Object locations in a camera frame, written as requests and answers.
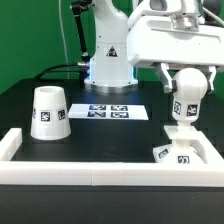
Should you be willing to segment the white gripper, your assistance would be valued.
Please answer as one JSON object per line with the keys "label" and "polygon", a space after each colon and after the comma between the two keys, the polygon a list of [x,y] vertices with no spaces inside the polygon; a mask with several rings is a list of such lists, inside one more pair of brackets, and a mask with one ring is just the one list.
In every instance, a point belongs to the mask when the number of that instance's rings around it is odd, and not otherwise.
{"label": "white gripper", "polygon": [[197,0],[141,0],[128,28],[128,61],[145,68],[161,63],[159,77],[165,93],[176,91],[169,65],[207,66],[207,93],[214,91],[216,68],[224,71],[224,28],[204,23]]}

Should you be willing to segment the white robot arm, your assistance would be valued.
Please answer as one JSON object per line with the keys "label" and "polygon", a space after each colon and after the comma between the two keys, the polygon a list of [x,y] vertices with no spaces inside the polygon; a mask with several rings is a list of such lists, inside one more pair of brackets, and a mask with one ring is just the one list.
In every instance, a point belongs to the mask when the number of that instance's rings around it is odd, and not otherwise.
{"label": "white robot arm", "polygon": [[84,84],[120,92],[137,83],[136,68],[153,68],[164,91],[177,82],[169,73],[196,68],[205,74],[208,90],[224,72],[224,28],[205,20],[213,13],[204,0],[132,0],[130,15],[112,0],[77,0],[71,4],[87,70]]}

